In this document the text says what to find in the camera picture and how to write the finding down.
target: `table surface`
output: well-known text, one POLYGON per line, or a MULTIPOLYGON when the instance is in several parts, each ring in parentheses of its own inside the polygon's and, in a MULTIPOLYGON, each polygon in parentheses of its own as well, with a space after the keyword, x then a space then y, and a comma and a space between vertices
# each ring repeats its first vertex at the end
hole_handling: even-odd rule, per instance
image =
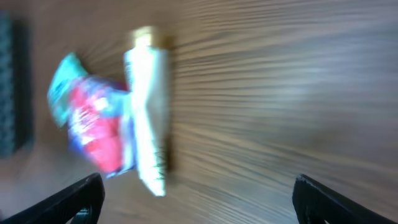
POLYGON ((15 214, 96 168, 67 149, 46 93, 74 51, 124 79, 124 36, 173 37, 172 165, 155 198, 135 171, 105 180, 100 223, 297 223, 304 173, 398 222, 398 2, 14 0, 31 34, 35 144, 0 161, 15 214))

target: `white tube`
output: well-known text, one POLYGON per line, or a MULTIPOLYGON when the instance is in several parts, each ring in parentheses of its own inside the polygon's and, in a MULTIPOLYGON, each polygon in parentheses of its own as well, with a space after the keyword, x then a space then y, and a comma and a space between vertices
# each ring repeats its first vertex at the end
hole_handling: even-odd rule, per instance
POLYGON ((140 179, 155 196, 165 195, 165 138, 169 131, 167 51, 155 44, 155 29, 133 33, 135 47, 124 54, 131 90, 140 179))

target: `black object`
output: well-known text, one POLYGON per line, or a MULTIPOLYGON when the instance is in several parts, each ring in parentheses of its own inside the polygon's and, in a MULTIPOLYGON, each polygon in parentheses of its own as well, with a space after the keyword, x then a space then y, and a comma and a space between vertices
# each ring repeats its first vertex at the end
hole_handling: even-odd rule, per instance
POLYGON ((27 25, 0 11, 0 158, 33 143, 29 49, 27 25))
POLYGON ((293 205, 300 224, 395 223, 303 174, 296 178, 293 205))
POLYGON ((0 12, 0 157, 15 149, 14 79, 12 69, 12 26, 9 14, 0 12))
POLYGON ((0 224, 97 223, 105 191, 99 173, 91 174, 0 224))

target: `snack wrapper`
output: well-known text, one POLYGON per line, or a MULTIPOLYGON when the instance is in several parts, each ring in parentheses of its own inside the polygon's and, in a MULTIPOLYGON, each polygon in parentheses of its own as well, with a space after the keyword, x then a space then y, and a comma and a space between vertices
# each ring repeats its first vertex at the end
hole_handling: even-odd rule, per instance
POLYGON ((60 63, 47 93, 47 101, 52 116, 59 128, 64 126, 69 117, 68 98, 72 81, 87 75, 78 57, 69 53, 60 63))
POLYGON ((136 138, 129 92, 98 77, 71 83, 68 135, 71 147, 98 166, 107 177, 136 166, 136 138))

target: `wood grain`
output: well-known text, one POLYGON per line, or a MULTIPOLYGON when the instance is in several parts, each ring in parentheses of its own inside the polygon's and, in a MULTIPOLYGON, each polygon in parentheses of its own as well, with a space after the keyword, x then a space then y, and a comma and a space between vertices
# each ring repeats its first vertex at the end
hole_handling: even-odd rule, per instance
POLYGON ((174 171, 165 198, 105 181, 101 223, 296 223, 299 173, 398 222, 398 2, 24 1, 6 6, 33 35, 36 143, 0 161, 5 216, 96 170, 51 121, 59 61, 122 80, 125 33, 155 24, 175 37, 174 171))

